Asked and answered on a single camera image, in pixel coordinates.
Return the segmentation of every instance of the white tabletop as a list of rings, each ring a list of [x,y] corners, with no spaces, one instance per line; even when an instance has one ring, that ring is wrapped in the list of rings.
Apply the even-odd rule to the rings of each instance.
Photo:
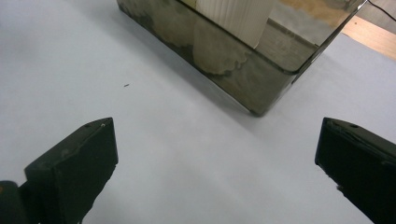
[[[0,179],[113,117],[120,163],[84,224],[371,223],[314,158],[323,117],[396,142],[395,71],[339,35],[258,119],[116,1],[2,0]]]

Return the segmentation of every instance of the reflective box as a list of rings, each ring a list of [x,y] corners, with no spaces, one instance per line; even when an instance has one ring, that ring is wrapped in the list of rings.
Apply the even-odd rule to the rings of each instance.
[[[118,0],[120,10],[262,116],[365,0]]]

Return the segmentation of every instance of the wood plank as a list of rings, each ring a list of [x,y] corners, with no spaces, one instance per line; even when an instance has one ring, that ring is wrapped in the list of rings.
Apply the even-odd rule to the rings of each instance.
[[[384,8],[390,15],[396,17],[396,4],[394,0],[372,0],[372,2]],[[370,3],[364,4],[358,12],[358,16],[373,23],[389,32],[396,34],[396,22],[389,18],[384,12],[373,7]]]
[[[353,17],[342,33],[396,60],[396,35],[360,17]]]

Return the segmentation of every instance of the black plastic part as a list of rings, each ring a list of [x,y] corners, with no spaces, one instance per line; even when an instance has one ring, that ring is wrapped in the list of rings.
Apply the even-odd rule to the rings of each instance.
[[[396,145],[355,124],[325,118],[315,163],[374,223],[396,223]]]
[[[0,181],[0,224],[28,224],[16,183]]]
[[[113,119],[85,124],[28,165],[20,188],[0,182],[0,224],[78,224],[117,163]]]

